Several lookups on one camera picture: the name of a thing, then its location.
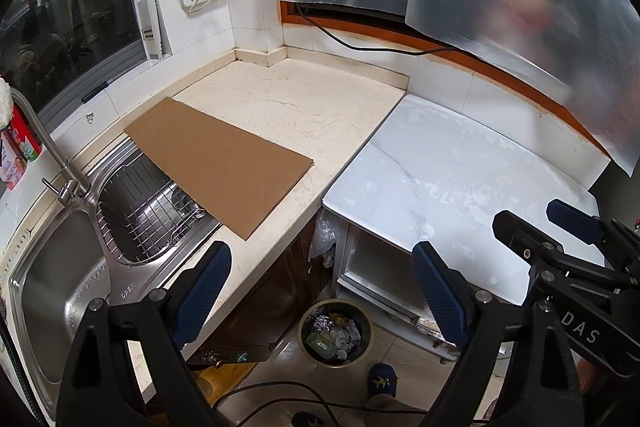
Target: trash can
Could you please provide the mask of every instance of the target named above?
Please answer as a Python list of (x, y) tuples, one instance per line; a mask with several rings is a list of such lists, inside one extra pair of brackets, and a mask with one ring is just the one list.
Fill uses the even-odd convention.
[[(313, 332), (314, 322), (318, 315), (331, 315), (335, 313), (353, 320), (360, 334), (360, 345), (350, 350), (346, 360), (325, 360), (305, 342)], [(322, 367), (331, 367), (332, 369), (348, 367), (359, 360), (363, 360), (369, 353), (372, 343), (373, 325), (369, 315), (358, 305), (343, 299), (328, 299), (314, 304), (302, 315), (298, 325), (298, 344), (300, 344), (300, 349), (302, 349), (302, 352), (305, 353), (309, 360)]]

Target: white marble countertop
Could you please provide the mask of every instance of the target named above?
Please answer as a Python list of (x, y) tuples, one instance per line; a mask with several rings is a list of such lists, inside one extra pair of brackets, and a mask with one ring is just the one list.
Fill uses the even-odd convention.
[[(221, 227), (182, 268), (194, 266), (213, 241), (231, 247), (231, 274), (198, 340), (183, 349), (185, 356), (216, 329), (313, 217), (327, 187), (402, 95), (400, 89), (362, 76), (288, 58), (271, 68), (233, 62), (174, 97), (314, 161), (249, 240)], [(148, 399), (154, 388), (142, 349), (137, 343), (130, 343), (130, 349)]]
[(529, 265), (492, 232), (510, 210), (557, 239), (566, 253), (604, 265), (602, 254), (546, 219), (559, 198), (591, 215), (595, 199), (559, 169), (499, 133), (406, 96), (324, 197), (328, 209), (411, 252), (431, 241), (447, 265), (513, 303)]

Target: black cable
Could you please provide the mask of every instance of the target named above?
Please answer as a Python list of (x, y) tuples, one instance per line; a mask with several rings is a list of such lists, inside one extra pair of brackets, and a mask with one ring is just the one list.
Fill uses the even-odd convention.
[(2, 314), (0, 314), (0, 339), (2, 339), (4, 347), (6, 347), (6, 352), (9, 355), (9, 360), (11, 360), (11, 365), (13, 365), (14, 367), (15, 374), (18, 377), (18, 382), (20, 382), (20, 387), (22, 388), (22, 392), (27, 399), (27, 404), (29, 405), (31, 412), (33, 412), (33, 415), (35, 416), (37, 422), (42, 427), (49, 427), (49, 423), (44, 418), (36, 397), (33, 395), (33, 390), (29, 385), (29, 380), (27, 380), (27, 375), (24, 372), (24, 368), (22, 367), (20, 356), (18, 356), (18, 351), (15, 349), (14, 340), (11, 338), (9, 328), (6, 325)]
[[(269, 381), (269, 382), (262, 382), (262, 383), (254, 383), (253, 385), (248, 385), (246, 387), (241, 387), (240, 389), (235, 389), (233, 391), (230, 391), (229, 393), (223, 394), (223, 396), (217, 399), (216, 402), (213, 404), (212, 409), (216, 410), (219, 407), (220, 403), (222, 403), (224, 400), (226, 400), (230, 396), (233, 396), (237, 393), (242, 393), (242, 391), (248, 391), (249, 389), (256, 389), (257, 387), (269, 387), (272, 385), (297, 385), (299, 387), (303, 387), (308, 391), (311, 391), (319, 399), (312, 400), (308, 398), (277, 398), (277, 399), (268, 401), (266, 403), (263, 403), (260, 407), (256, 408), (253, 412), (251, 412), (248, 416), (246, 416), (236, 427), (244, 426), (245, 423), (247, 423), (251, 418), (257, 415), (260, 411), (262, 411), (263, 409), (266, 409), (270, 405), (273, 405), (279, 402), (302, 402), (302, 403), (320, 404), (324, 406), (324, 409), (329, 413), (329, 416), (331, 417), (336, 427), (340, 427), (340, 424), (338, 423), (338, 420), (335, 418), (333, 412), (331, 411), (330, 409), (331, 407), (340, 407), (342, 409), (353, 409), (357, 411), (374, 412), (374, 413), (380, 413), (380, 414), (419, 414), (424, 416), (428, 413), (428, 411), (407, 411), (407, 410), (392, 410), (392, 409), (380, 410), (380, 409), (373, 409), (371, 407), (360, 407), (356, 405), (345, 405), (343, 403), (327, 402), (326, 400), (324, 400), (324, 398), (322, 398), (322, 396), (318, 393), (318, 391), (316, 391), (312, 387), (309, 387), (304, 383), (293, 382), (293, 381)], [(472, 423), (485, 424), (485, 423), (489, 423), (489, 420), (474, 419)]]
[(335, 35), (329, 33), (327, 30), (322, 28), (322, 26), (319, 25), (317, 22), (315, 22), (314, 20), (312, 20), (309, 17), (307, 17), (306, 15), (304, 15), (302, 13), (302, 10), (300, 9), (300, 6), (298, 6), (297, 2), (294, 3), (294, 6), (296, 7), (296, 10), (298, 11), (299, 15), (305, 21), (307, 21), (309, 23), (312, 23), (313, 26), (318, 28), (325, 35), (331, 37), (334, 41), (339, 42), (340, 44), (342, 44), (343, 46), (347, 47), (348, 49), (354, 50), (354, 51), (357, 51), (357, 52), (388, 52), (388, 53), (399, 53), (401, 55), (411, 55), (412, 57), (422, 57), (423, 55), (431, 55), (432, 53), (439, 53), (439, 52), (451, 52), (451, 51), (456, 51), (458, 49), (455, 46), (445, 46), (443, 48), (434, 48), (432, 50), (428, 50), (428, 51), (425, 51), (425, 52), (408, 52), (408, 51), (405, 51), (405, 50), (396, 50), (396, 49), (393, 49), (393, 48), (359, 48), (357, 46), (352, 46), (351, 44), (347, 44), (343, 40), (339, 39)]

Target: blue gripper pad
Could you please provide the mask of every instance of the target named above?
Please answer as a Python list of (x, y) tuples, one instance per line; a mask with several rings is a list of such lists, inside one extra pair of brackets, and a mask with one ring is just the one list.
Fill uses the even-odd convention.
[(175, 287), (179, 295), (176, 297), (182, 298), (175, 311), (172, 336), (175, 347), (182, 349), (184, 344), (197, 338), (230, 272), (231, 249), (226, 243), (215, 241), (198, 264), (175, 281), (170, 293), (173, 294)]
[(468, 315), (473, 308), (470, 310), (456, 295), (460, 293), (460, 288), (455, 288), (460, 283), (456, 272), (447, 267), (428, 241), (415, 245), (411, 268), (444, 338), (458, 349), (465, 349), (469, 342), (466, 328), (471, 322)]
[(600, 224), (595, 217), (585, 214), (564, 201), (551, 201), (546, 206), (546, 217), (587, 245), (597, 244), (603, 238)]

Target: stainless steel sink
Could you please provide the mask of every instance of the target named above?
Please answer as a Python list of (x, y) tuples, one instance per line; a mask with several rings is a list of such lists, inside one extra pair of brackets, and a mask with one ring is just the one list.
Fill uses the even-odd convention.
[(52, 419), (88, 302), (140, 300), (220, 226), (130, 139), (89, 180), (92, 190), (47, 221), (11, 278), (18, 342)]

